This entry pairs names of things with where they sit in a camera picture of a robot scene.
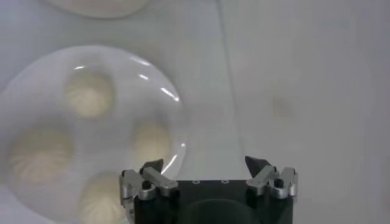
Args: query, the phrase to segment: round plate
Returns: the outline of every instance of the round plate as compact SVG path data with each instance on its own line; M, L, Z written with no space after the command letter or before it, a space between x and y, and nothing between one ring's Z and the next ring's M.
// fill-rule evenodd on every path
M85 120L64 104L63 86L76 69L94 66L112 77L116 102L109 114ZM172 83L152 64L120 49L82 46L63 49L28 66L0 95L0 158L24 131L39 124L65 128L73 134L75 154L71 164L47 184L7 184L31 210L58 222L75 222L80 193L94 175L139 169L131 149L135 125L161 121L172 136L172 154L164 173L174 178L186 151L186 118L182 100ZM8 169L1 169L6 176Z
M149 0L47 0L66 11L92 18L120 18L142 9Z

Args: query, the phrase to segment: steamed bun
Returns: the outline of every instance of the steamed bun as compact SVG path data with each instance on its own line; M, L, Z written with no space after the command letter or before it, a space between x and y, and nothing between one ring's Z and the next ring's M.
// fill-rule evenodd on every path
M126 216L120 204L118 177L107 172L88 182L80 199L80 224L118 224Z
M69 164L72 154L70 135L59 130L33 128L10 149L11 175L31 183L48 181Z
M170 132L158 122L137 127L132 136L132 144L137 161L166 159L171 154Z
M65 85L65 100L74 114L94 118L107 113L115 101L111 78L88 68L72 75Z

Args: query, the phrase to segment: white table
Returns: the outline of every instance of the white table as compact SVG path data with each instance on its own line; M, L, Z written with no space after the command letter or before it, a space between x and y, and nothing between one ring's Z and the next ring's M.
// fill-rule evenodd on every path
M2 0L0 89L58 49L123 48L164 71L187 105L179 179L247 178L243 155L257 156L297 168L296 223L387 223L387 2L156 0L96 20ZM44 223L4 187L0 209L4 224Z

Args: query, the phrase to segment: screw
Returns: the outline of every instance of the screw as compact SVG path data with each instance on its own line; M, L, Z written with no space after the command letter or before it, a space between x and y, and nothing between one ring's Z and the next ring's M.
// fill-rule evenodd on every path
M274 186L276 188L283 188L284 185L285 185L285 182L282 179L277 178L277 179L274 180Z
M143 181L142 182L142 190L149 190L152 188L152 183L150 181Z

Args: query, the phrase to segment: table surface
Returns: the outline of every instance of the table surface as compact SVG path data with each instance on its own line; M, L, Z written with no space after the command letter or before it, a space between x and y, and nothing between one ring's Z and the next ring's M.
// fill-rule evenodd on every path
M389 11L386 0L152 0L101 20L2 0L0 89L61 48L120 47L161 69L186 104L177 179L248 178L243 156L256 156L298 170L295 223L387 223ZM52 223L0 186L2 223Z

